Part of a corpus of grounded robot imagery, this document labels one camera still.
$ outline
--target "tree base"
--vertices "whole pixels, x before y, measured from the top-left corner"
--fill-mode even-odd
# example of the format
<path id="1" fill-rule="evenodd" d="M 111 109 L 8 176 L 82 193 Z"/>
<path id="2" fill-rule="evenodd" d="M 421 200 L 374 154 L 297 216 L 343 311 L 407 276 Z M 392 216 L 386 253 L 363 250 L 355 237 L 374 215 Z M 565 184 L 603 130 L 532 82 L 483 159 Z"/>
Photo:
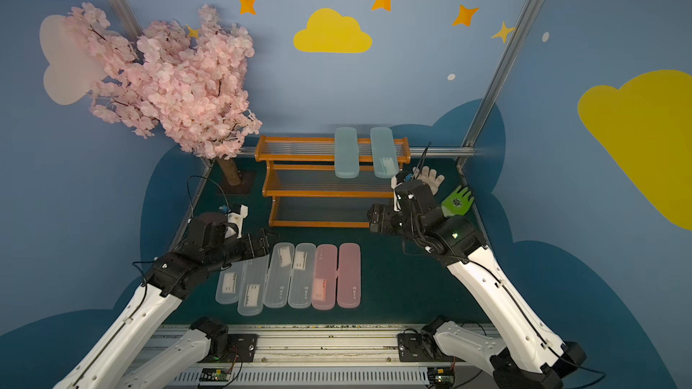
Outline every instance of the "tree base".
<path id="1" fill-rule="evenodd" d="M 253 189 L 253 185 L 255 184 L 255 177 L 257 177 L 257 171 L 255 170 L 247 170 L 247 171 L 241 171 L 240 173 L 240 185 L 235 185 L 232 186 L 229 184 L 229 180 L 226 178 L 225 175 L 222 176 L 221 178 L 221 183 L 219 184 L 221 186 L 221 189 L 223 190 L 223 194 L 225 195 L 249 195 L 250 192 Z"/>

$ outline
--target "green glove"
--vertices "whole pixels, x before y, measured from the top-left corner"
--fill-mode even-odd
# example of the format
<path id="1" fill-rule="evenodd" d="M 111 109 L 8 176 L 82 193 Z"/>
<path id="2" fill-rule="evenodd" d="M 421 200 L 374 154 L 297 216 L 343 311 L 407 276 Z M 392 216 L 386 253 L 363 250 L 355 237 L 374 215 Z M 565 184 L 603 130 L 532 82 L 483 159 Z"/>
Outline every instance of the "green glove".
<path id="1" fill-rule="evenodd" d="M 457 186 L 457 189 L 449 194 L 447 198 L 442 202 L 442 212 L 446 217 L 453 215 L 465 215 L 469 211 L 471 205 L 473 204 L 473 197 L 471 196 L 471 191 L 469 187 L 466 186 L 462 189 L 462 186 Z"/>

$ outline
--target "tree trunk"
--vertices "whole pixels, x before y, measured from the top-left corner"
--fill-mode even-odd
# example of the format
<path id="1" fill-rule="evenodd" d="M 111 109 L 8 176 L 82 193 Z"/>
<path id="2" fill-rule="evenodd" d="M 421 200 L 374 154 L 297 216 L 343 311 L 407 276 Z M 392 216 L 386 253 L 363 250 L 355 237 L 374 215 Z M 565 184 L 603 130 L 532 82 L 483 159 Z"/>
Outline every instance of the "tree trunk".
<path id="1" fill-rule="evenodd" d="M 238 172 L 238 167 L 235 165 L 235 160 L 230 158 L 229 160 L 217 159 L 219 165 L 223 171 L 223 175 L 226 176 L 226 181 L 228 181 L 230 186 L 238 186 L 243 181 L 240 179 L 240 174 Z"/>

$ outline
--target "yellow cloud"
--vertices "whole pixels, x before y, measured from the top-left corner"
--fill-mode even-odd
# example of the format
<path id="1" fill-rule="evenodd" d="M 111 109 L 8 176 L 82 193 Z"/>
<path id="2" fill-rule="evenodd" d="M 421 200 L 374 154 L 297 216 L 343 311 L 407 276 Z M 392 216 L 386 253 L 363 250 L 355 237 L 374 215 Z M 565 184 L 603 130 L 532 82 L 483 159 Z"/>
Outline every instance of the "yellow cloud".
<path id="1" fill-rule="evenodd" d="M 293 45 L 309 53 L 362 53 L 370 48 L 372 38 L 360 31 L 355 18 L 322 8 L 310 15 L 307 28 L 293 37 Z"/>
<path id="2" fill-rule="evenodd" d="M 596 86 L 579 117 L 661 214 L 692 230 L 692 76 L 643 73 L 622 88 Z"/>

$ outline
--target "orange wooden rack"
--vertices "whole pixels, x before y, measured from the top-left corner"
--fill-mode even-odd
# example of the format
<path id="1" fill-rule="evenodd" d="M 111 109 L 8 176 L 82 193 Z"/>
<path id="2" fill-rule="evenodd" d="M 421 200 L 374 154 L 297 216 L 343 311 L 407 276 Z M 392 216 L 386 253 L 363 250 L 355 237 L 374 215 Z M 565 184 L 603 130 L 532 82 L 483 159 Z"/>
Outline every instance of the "orange wooden rack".
<path id="1" fill-rule="evenodd" d="M 262 194 L 272 197 L 270 226 L 367 229 L 368 208 L 392 198 L 390 180 L 374 175 L 370 139 L 358 139 L 361 174 L 354 179 L 334 174 L 334 138 L 259 139 L 255 160 L 266 162 Z M 411 162 L 408 140 L 394 145 L 401 168 Z"/>

